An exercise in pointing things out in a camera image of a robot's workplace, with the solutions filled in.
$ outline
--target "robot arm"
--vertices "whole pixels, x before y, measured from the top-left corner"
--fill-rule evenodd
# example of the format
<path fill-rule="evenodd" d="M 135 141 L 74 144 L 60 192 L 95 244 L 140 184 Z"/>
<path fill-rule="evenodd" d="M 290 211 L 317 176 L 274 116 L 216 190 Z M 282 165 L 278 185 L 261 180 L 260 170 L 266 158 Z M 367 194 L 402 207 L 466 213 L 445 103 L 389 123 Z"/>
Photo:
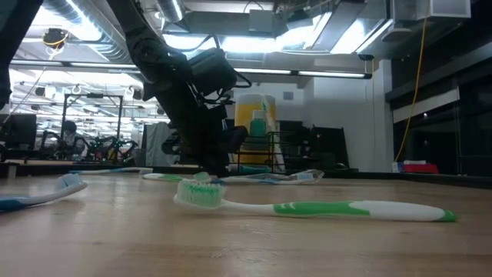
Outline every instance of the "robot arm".
<path fill-rule="evenodd" d="M 184 148 L 199 165 L 212 174 L 228 175 L 227 150 L 238 149 L 242 142 L 224 146 L 221 120 L 227 115 L 225 107 L 209 109 L 204 97 L 212 92 L 223 95 L 236 86 L 238 76 L 249 86 L 251 83 L 229 65 L 219 48 L 188 61 L 151 29 L 134 0 L 108 0 L 108 4 L 123 28 L 131 60 L 146 79 L 144 101 L 152 97 L 158 100 Z"/>

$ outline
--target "wooden tabletop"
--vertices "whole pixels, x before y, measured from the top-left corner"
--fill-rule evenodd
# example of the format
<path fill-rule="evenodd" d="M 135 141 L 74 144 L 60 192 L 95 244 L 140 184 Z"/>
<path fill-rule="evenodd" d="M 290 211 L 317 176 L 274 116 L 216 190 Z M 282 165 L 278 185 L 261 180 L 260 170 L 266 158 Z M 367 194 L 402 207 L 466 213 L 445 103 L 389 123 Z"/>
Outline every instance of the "wooden tabletop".
<path fill-rule="evenodd" d="M 176 184 L 83 176 L 65 200 L 0 213 L 0 276 L 374 276 L 492 274 L 492 191 L 404 181 L 234 185 L 247 203 L 387 200 L 451 209 L 457 223 L 194 214 Z M 51 192 L 55 177 L 2 180 L 0 195 Z"/>

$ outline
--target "wall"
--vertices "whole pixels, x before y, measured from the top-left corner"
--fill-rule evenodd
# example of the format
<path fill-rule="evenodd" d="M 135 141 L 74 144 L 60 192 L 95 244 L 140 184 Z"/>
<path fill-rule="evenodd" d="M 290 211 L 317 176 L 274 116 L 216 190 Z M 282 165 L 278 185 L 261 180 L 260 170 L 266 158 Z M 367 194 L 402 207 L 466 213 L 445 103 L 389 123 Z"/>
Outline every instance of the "wall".
<path fill-rule="evenodd" d="M 293 92 L 293 100 L 284 100 L 284 92 Z M 304 90 L 299 89 L 296 84 L 277 84 L 277 83 L 261 83 L 260 85 L 253 84 L 250 88 L 235 88 L 234 98 L 244 94 L 265 94 L 275 97 L 277 109 L 277 120 L 302 121 Z M 229 105 L 228 118 L 234 118 L 234 105 Z"/>
<path fill-rule="evenodd" d="M 304 126 L 343 128 L 352 168 L 390 172 L 393 155 L 391 111 L 384 93 L 391 90 L 391 64 L 382 61 L 373 80 L 314 78 L 306 86 Z"/>

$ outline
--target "green and white toothbrush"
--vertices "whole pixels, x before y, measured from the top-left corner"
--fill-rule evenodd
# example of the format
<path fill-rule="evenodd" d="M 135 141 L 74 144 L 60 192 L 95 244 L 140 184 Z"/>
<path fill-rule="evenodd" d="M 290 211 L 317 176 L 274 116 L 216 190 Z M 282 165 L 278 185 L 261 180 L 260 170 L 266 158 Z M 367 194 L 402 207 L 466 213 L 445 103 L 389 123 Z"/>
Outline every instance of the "green and white toothbrush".
<path fill-rule="evenodd" d="M 289 202 L 250 205 L 224 200 L 225 187 L 210 182 L 179 182 L 174 201 L 178 205 L 205 210 L 244 212 L 255 215 L 289 217 L 360 216 L 371 219 L 455 222 L 457 216 L 448 210 L 427 205 L 387 201 Z"/>

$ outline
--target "computer monitor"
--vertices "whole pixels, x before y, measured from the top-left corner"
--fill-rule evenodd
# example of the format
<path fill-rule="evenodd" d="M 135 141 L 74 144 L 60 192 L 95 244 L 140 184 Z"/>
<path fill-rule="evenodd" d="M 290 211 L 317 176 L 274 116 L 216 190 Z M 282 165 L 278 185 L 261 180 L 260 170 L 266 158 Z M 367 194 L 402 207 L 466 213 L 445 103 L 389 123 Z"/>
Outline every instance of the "computer monitor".
<path fill-rule="evenodd" d="M 0 115 L 0 142 L 5 142 L 8 149 L 34 149 L 36 141 L 36 115 L 11 114 Z"/>

